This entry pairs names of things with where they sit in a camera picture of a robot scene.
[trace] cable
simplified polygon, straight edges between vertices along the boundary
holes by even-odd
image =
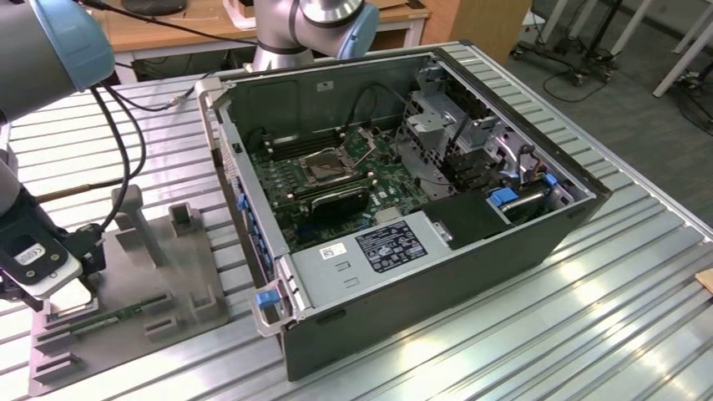
[[[568,71],[562,71],[561,73],[557,73],[556,75],[553,75],[552,77],[549,77],[548,79],[545,79],[545,82],[542,82],[542,90],[545,90],[546,94],[549,94],[553,98],[556,98],[557,100],[561,100],[562,102],[568,102],[568,103],[580,103],[580,102],[584,102],[586,99],[589,99],[597,92],[600,92],[604,87],[608,85],[608,82],[605,82],[600,88],[594,89],[592,92],[589,92],[585,96],[582,96],[581,98],[578,99],[565,99],[565,98],[561,98],[560,96],[557,96],[556,94],[553,94],[553,92],[549,90],[549,88],[546,87],[546,84],[549,84],[549,82],[561,77],[562,75],[565,74],[569,74],[570,70]]]
[[[356,94],[356,98],[354,98],[354,103],[352,104],[352,108],[349,110],[349,116],[346,117],[346,121],[345,121],[345,123],[342,125],[341,132],[346,132],[346,130],[349,129],[350,125],[354,123],[354,117],[356,117],[356,114],[357,114],[358,103],[360,103],[361,98],[364,97],[364,94],[366,93],[366,91],[369,91],[370,89],[373,90],[373,88],[381,88],[381,89],[385,89],[386,91],[389,91],[390,94],[393,94],[393,96],[398,99],[398,101],[405,105],[406,109],[410,109],[410,111],[416,112],[416,110],[414,110],[413,106],[410,105],[409,101],[404,98],[404,96],[401,96],[401,94],[392,87],[389,87],[385,84],[381,84],[380,82],[369,82],[368,84],[365,84],[361,87],[361,89],[358,89],[358,93]]]
[[[144,166],[147,165],[147,137],[144,136],[144,131],[141,130],[141,127],[139,126],[139,121],[136,120],[136,117],[133,117],[132,111],[125,107],[124,101],[119,97],[119,93],[113,88],[107,85],[104,82],[101,82],[101,87],[107,91],[107,93],[113,97],[113,100],[119,104],[119,107],[121,108],[121,111],[124,111],[125,116],[132,121],[133,129],[136,130],[136,135],[139,136],[139,148],[141,155],[139,157],[139,164],[136,165],[136,168],[133,169],[133,172],[129,174],[129,180],[133,180],[137,175],[141,173]],[[121,179],[111,180],[103,183],[99,183],[92,186],[92,188],[96,190],[99,188],[105,188],[107,186],[113,186],[121,183]]]
[[[677,99],[676,99],[676,105],[678,107],[678,112],[681,113],[681,116],[689,121],[689,123],[696,127],[698,128],[706,135],[709,136],[713,136],[713,133],[710,132],[710,129],[708,129],[705,126],[702,126],[694,119],[693,117],[690,117],[688,114],[686,114],[686,110],[684,109],[682,107],[682,103],[684,103],[684,100],[686,99],[686,97],[693,100],[693,98],[690,97],[690,94],[686,93],[685,89],[684,88],[680,88],[678,89],[678,92],[680,94],[676,96]],[[696,106],[698,107],[698,109],[701,109],[701,111],[706,114],[706,116],[709,116],[709,112],[708,110],[705,110],[702,108],[702,106],[697,103],[697,101],[694,101],[696,103]]]
[[[107,215],[104,222],[101,223],[101,226],[99,226],[100,231],[104,232],[107,227],[112,224],[113,218],[119,214],[119,209],[121,208],[121,205],[124,204],[125,192],[128,191],[128,188],[129,188],[131,166],[129,166],[129,155],[125,151],[124,140],[121,139],[121,133],[119,132],[116,122],[113,121],[112,112],[107,108],[104,99],[101,99],[101,95],[99,94],[97,87],[92,86],[91,91],[92,91],[93,98],[97,101],[99,108],[101,109],[101,113],[104,114],[104,117],[107,118],[107,123],[109,124],[109,129],[112,130],[113,139],[116,140],[116,145],[119,147],[119,153],[121,154],[121,164],[124,165],[124,177],[121,178],[121,188],[119,190],[119,196],[113,202],[112,211],[109,211],[109,214]]]
[[[245,145],[245,147],[248,149],[252,149],[252,142],[253,142],[253,137],[255,137],[255,133],[257,131],[261,131],[263,132],[263,135],[267,135],[268,134],[268,130],[265,129],[265,127],[255,127],[252,128],[249,131],[248,131],[248,134],[245,135],[245,140],[243,141],[243,144]]]
[[[572,19],[569,20],[569,24],[566,25],[566,33],[569,33],[569,29],[572,29],[572,26],[574,25],[574,21],[577,20],[577,18],[580,17],[580,13],[581,13],[581,8],[584,7],[585,3],[588,2],[588,0],[581,0],[581,3],[580,5],[577,6],[577,8],[574,9],[574,14],[572,15]]]
[[[156,79],[165,79],[167,78],[167,76],[157,69],[153,69],[152,71],[149,71],[148,69],[147,70],[136,69],[132,65],[124,64],[124,63],[113,63],[113,65],[116,65],[117,67],[123,67],[125,69],[132,69],[137,73],[143,73],[143,74],[145,74],[145,75],[148,75],[148,76],[151,76],[152,78],[156,78]]]
[[[533,15],[534,30],[537,31],[537,38],[534,39],[534,45],[544,48],[546,46],[546,43],[542,40],[542,31],[540,31],[540,25],[537,24],[537,18],[534,16],[533,9],[534,9],[534,0],[533,0],[533,5],[530,7],[530,14]]]
[[[104,2],[101,2],[101,0],[83,0],[81,4],[84,4],[85,6],[88,6],[91,8],[96,8],[100,11],[111,11],[112,13],[121,14],[125,17],[129,17],[129,18],[133,18],[133,19],[139,19],[140,21],[144,21],[145,23],[155,23],[156,25],[160,25],[163,27],[179,29],[180,31],[192,33],[193,35],[199,35],[199,36],[203,36],[205,38],[211,38],[211,39],[215,39],[215,40],[223,40],[225,42],[236,42],[236,43],[241,43],[241,44],[249,44],[249,45],[253,45],[253,46],[257,44],[252,40],[224,38],[223,36],[215,36],[215,35],[212,35],[209,33],[205,33],[205,32],[201,32],[201,31],[196,31],[195,29],[181,27],[180,25],[173,25],[172,23],[165,23],[165,22],[160,21],[159,19],[152,19],[152,18],[143,17],[139,14],[129,13],[128,11],[125,11],[125,10],[123,10],[120,8],[112,7],[111,5],[108,5]]]
[[[453,150],[456,149],[456,144],[458,143],[460,135],[464,134],[466,125],[468,125],[468,116],[464,117],[464,120],[460,122],[458,130],[456,131],[456,134],[448,141],[448,145],[445,146],[444,159],[450,155],[450,153],[453,153]]]
[[[424,177],[420,177],[417,175],[414,175],[414,178],[418,178],[421,181],[428,182],[429,184],[433,184],[433,185],[452,186],[450,182],[444,183],[444,182],[430,181],[430,180],[426,180]]]
[[[538,52],[537,50],[534,50],[534,49],[532,49],[532,48],[529,48],[526,51],[530,52],[530,53],[534,53],[534,54],[536,54],[537,56],[540,56],[541,58],[545,58],[545,59],[548,59],[548,60],[550,60],[550,61],[554,61],[554,62],[562,64],[562,65],[566,66],[570,70],[574,70],[574,69],[576,69],[574,66],[573,66],[570,63],[568,63],[565,60],[560,60],[558,58],[550,56],[550,55],[546,54],[546,53]]]
[[[200,78],[199,80],[201,79],[205,79],[208,78],[208,76],[211,76],[212,74],[215,74],[217,71],[211,71],[209,73],[205,73]],[[187,99],[188,97],[191,97],[191,95],[193,94],[193,91],[196,90],[195,88],[195,85],[191,86],[191,89],[187,90],[187,92],[179,96],[176,96],[171,102],[168,102],[167,104],[159,106],[159,107],[151,107],[151,106],[143,106],[140,104],[137,104],[136,102],[133,102],[131,99],[128,99],[123,94],[120,94],[111,86],[105,86],[105,89],[107,89],[107,92],[109,92],[109,94],[112,95],[112,97],[117,97],[120,98],[121,100],[124,100],[129,105],[132,105],[135,108],[137,109],[141,109],[144,111],[149,111],[152,113],[157,113],[160,111],[164,111],[164,110],[168,110],[171,109],[173,106],[181,104]]]
[[[104,83],[101,83],[101,86],[104,87],[104,89],[107,89],[108,94],[113,97],[113,99],[116,100],[119,104],[119,107],[121,108],[129,120],[132,121],[133,129],[136,130],[136,134],[139,136],[140,157],[139,157],[139,164],[136,165],[133,172],[129,174],[129,180],[132,180],[133,178],[139,176],[147,164],[147,138],[144,137],[144,132],[141,131],[141,127],[139,126],[139,121],[133,117],[133,114],[129,111],[129,109],[125,107],[125,104],[121,101],[121,98],[119,96],[115,96],[116,91],[113,91],[113,89],[109,86],[107,86]],[[89,192],[91,190],[108,188],[111,186],[121,184],[123,182],[124,182],[124,179],[117,178],[116,180],[101,181],[95,184],[84,184],[73,188],[68,188],[65,190],[55,191],[49,194],[40,195],[36,197],[36,200],[39,204],[43,204],[45,202],[56,201],[57,199],[63,199],[72,195],[84,194],[85,192]]]
[[[184,76],[187,73],[188,73],[188,69],[191,68],[191,63],[193,62],[193,53],[191,53],[191,55],[188,55],[188,61],[187,61],[187,67],[183,69],[181,73],[179,74],[179,76]]]
[[[690,101],[693,102],[693,104],[697,106],[697,108],[702,111],[702,113],[705,114],[705,116],[709,118],[709,119],[713,119],[713,115],[710,114],[710,112],[705,109],[705,107],[702,106],[702,104],[696,100],[696,98],[690,95],[690,94],[686,94],[688,98],[690,99]]]

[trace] black side panel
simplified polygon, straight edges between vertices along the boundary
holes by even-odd
[[[604,198],[582,202],[568,213],[300,322],[283,334],[289,380],[312,374],[537,266],[565,233],[602,203]]]

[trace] power supply label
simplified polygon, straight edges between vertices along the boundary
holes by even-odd
[[[384,273],[428,255],[405,221],[358,236],[356,242],[377,273]]]

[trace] aluminum workbench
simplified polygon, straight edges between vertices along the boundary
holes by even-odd
[[[713,264],[713,231],[476,49],[444,45],[614,195],[529,272],[362,353],[289,383],[275,338],[255,330],[252,287],[207,150],[195,99],[136,111],[149,159],[136,183],[147,218],[189,201],[207,218],[231,323],[87,379],[47,399],[710,399],[713,296],[693,275]],[[161,104],[195,78],[119,87]],[[129,154],[137,136],[111,103]],[[36,195],[119,176],[99,107],[77,94],[19,120],[11,145]],[[48,204],[68,228],[99,220],[109,190]],[[0,304],[0,399],[27,397],[31,311]]]

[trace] table leg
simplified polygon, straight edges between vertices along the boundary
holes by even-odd
[[[690,39],[701,32],[701,28],[708,22],[710,18],[710,14],[713,14],[713,3],[708,6],[705,11],[702,12],[701,17],[696,20],[696,23],[693,24],[693,27],[690,27],[686,36],[682,38],[682,41],[678,43],[678,46],[673,49],[673,53],[681,54],[682,50],[690,43]]]
[[[117,63],[132,65],[133,61],[136,61],[131,52],[116,53],[115,57]],[[119,76],[119,81],[123,84],[136,84],[139,82],[136,72],[133,72],[132,69],[117,66],[116,74]]]
[[[554,4],[554,10],[552,15],[549,16],[549,19],[546,20],[545,29],[542,29],[542,42],[546,43],[549,40],[549,35],[553,34],[554,27],[557,26],[557,22],[560,21],[561,12],[565,10],[565,6],[569,0],[558,0],[557,4]]]
[[[713,38],[713,22],[709,23],[709,26],[705,28],[705,30],[701,33],[701,36],[693,42],[693,46],[690,46],[689,51],[684,54],[684,56],[678,60],[678,63],[670,70],[669,75],[666,75],[666,78],[664,78],[664,81],[661,81],[658,88],[656,88],[654,96],[657,98],[661,98],[662,95],[666,93],[666,90],[669,90],[670,85],[673,85],[673,83],[681,76],[682,71],[689,67],[690,62],[693,61],[698,53],[701,53],[702,47],[708,44],[708,42],[710,41],[710,38]]]
[[[574,21],[574,25],[572,26],[572,30],[568,34],[570,38],[577,38],[580,36],[581,29],[584,28],[584,24],[592,15],[592,11],[594,10],[597,3],[598,0],[588,0],[588,3],[584,5],[580,16],[577,17],[577,21]]]
[[[632,17],[632,20],[629,21],[626,25],[626,29],[624,29],[624,33],[620,36],[620,39],[616,41],[614,46],[612,47],[612,54],[617,56],[624,46],[626,46],[626,43],[629,39],[632,38],[632,35],[634,34],[636,29],[638,28],[638,25],[642,23],[644,16],[646,15],[646,11],[649,10],[649,6],[653,0],[644,0],[641,2],[641,6],[638,6],[638,9],[636,10],[636,14]]]
[[[421,37],[424,36],[425,19],[414,19],[410,21],[409,29],[405,32],[404,47],[410,48],[421,44]]]

